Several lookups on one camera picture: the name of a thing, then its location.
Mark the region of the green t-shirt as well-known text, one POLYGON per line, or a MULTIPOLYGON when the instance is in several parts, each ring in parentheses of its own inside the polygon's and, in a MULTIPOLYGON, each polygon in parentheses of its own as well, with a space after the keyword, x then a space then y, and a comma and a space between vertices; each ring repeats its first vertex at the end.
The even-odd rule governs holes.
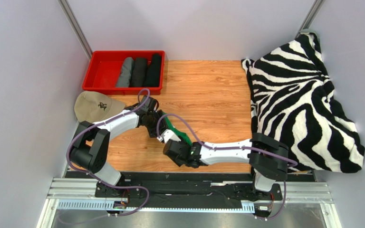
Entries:
POLYGON ((184 133, 184 132, 181 132, 180 130, 178 130, 173 124, 172 122, 169 120, 168 117, 165 117, 164 118, 166 124, 167 124, 167 127, 168 129, 170 129, 171 131, 173 131, 177 136, 183 138, 189 145, 192 145, 192 141, 190 140, 189 136, 184 133))

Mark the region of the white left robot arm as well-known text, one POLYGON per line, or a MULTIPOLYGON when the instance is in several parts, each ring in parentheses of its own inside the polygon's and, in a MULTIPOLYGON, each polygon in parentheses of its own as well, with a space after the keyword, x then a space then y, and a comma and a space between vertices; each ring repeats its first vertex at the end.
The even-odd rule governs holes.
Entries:
POLYGON ((159 102, 145 95, 142 101, 114 117, 96 123, 83 121, 69 145, 69 165, 76 164, 83 168, 82 172, 93 175, 106 185, 115 186, 122 175, 106 161, 110 141, 140 126, 146 127, 149 137, 156 138, 156 124, 162 115, 159 102))

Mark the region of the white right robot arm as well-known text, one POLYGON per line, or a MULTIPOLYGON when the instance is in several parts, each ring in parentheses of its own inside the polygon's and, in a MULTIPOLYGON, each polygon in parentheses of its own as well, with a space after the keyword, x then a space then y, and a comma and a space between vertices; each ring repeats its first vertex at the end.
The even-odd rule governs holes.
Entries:
POLYGON ((253 186, 258 191, 268 192, 276 181, 286 181, 288 177, 288 147, 261 133, 254 133, 251 139, 240 142, 188 144, 172 130, 166 130, 157 139, 165 144, 163 153, 178 166, 249 164, 253 186))

